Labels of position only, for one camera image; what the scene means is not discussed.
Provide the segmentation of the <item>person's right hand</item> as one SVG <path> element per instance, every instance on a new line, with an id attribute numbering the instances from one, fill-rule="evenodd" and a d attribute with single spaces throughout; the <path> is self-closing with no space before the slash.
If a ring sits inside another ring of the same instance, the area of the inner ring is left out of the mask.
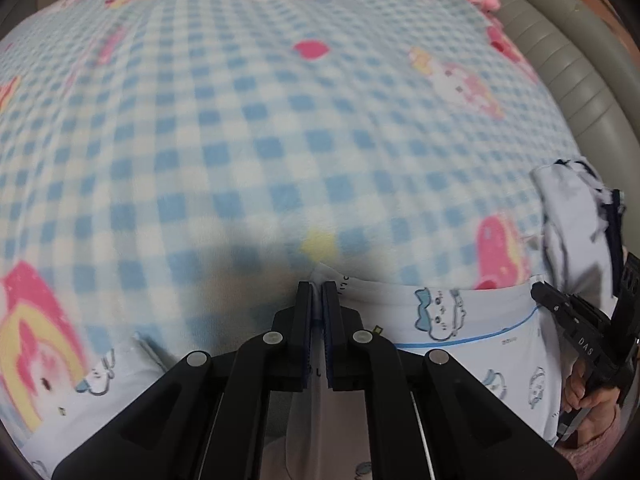
<path id="1" fill-rule="evenodd" d="M 589 415 L 597 420 L 612 414 L 617 405 L 620 389 L 617 387 L 600 387 L 587 392 L 587 364 L 578 359 L 568 376 L 562 393 L 562 409 L 565 413 L 589 408 Z"/>

